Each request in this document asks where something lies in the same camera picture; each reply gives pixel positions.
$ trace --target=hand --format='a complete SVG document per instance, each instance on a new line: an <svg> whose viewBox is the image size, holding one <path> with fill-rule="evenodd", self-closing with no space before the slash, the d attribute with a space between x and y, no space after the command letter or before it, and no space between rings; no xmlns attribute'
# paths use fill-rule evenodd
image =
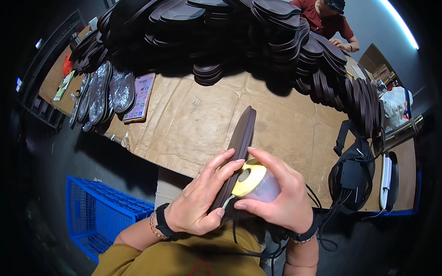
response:
<svg viewBox="0 0 442 276"><path fill-rule="evenodd" d="M302 174L268 152L252 147L248 148L248 152L278 179L281 193L270 203L253 199L239 200L235 208L246 210L296 233L307 232L313 223L313 210Z"/></svg>
<svg viewBox="0 0 442 276"><path fill-rule="evenodd" d="M174 232L204 235L217 229L224 216L224 209L217 208L207 214L224 182L244 165L244 159L231 161L220 170L221 164L229 160L235 149L222 150L201 169L195 179L187 185L169 206L164 216L169 228Z"/></svg>
<svg viewBox="0 0 442 276"><path fill-rule="evenodd" d="M351 47L350 44L347 43L342 43L342 41L340 39L337 38L331 38L329 40L333 45L335 45L336 47L341 48L344 51L350 52L351 51Z"/></svg>

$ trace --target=fluorescent light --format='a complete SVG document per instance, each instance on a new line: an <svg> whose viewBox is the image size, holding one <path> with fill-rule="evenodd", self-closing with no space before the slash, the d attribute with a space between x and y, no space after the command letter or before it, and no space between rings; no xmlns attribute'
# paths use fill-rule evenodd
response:
<svg viewBox="0 0 442 276"><path fill-rule="evenodd" d="M42 43L42 39L40 39L37 44L35 44L35 47L38 49L40 47L40 44Z"/></svg>
<svg viewBox="0 0 442 276"><path fill-rule="evenodd" d="M380 0L381 3L385 6L385 8L390 12L390 14L394 17L394 19L397 21L399 26L401 27L402 31L404 31L405 36L407 36L408 41L411 43L411 45L419 50L419 45L417 45L416 40L413 37L413 34L410 32L410 29L405 24L402 17L397 13L397 11L393 8L393 6L388 2L387 0Z"/></svg>

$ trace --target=black wrist band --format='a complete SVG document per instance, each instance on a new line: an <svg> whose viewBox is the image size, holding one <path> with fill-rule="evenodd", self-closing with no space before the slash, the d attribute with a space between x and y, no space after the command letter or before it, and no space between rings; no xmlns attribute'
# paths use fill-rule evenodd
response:
<svg viewBox="0 0 442 276"><path fill-rule="evenodd" d="M303 234L291 232L289 234L289 236L297 243L308 242L309 240L311 240L313 238L314 235L316 235L316 233L319 229L319 226L321 226L321 224L322 224L321 216L315 215L315 213L313 213L312 225L310 226L310 229L307 230L307 232L305 232Z"/></svg>
<svg viewBox="0 0 442 276"><path fill-rule="evenodd" d="M180 233L172 231L166 222L166 217L164 216L164 209L169 206L169 203L165 203L161 206L159 206L155 212L156 212L156 221L158 223L157 226L155 226L156 229L160 230L161 233L163 233L164 236L168 238L177 238L179 237Z"/></svg>

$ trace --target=phone screen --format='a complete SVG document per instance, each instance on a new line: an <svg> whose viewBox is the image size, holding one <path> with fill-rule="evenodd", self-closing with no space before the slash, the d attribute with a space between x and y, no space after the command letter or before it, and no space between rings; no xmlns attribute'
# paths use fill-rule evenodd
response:
<svg viewBox="0 0 442 276"><path fill-rule="evenodd" d="M137 77L134 82L135 86L135 104L129 113L125 114L123 121L143 118L147 112L147 104L149 100L149 94L152 90L153 80L155 79L155 73L147 74L141 77Z"/></svg>

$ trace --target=blue plastic crate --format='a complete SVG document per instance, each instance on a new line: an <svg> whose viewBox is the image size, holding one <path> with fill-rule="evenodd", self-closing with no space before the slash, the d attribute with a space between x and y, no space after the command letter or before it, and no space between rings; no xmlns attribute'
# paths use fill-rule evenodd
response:
<svg viewBox="0 0 442 276"><path fill-rule="evenodd" d="M117 235L149 217L154 204L119 192L99 181L68 176L66 218L70 238L92 260L104 253Z"/></svg>

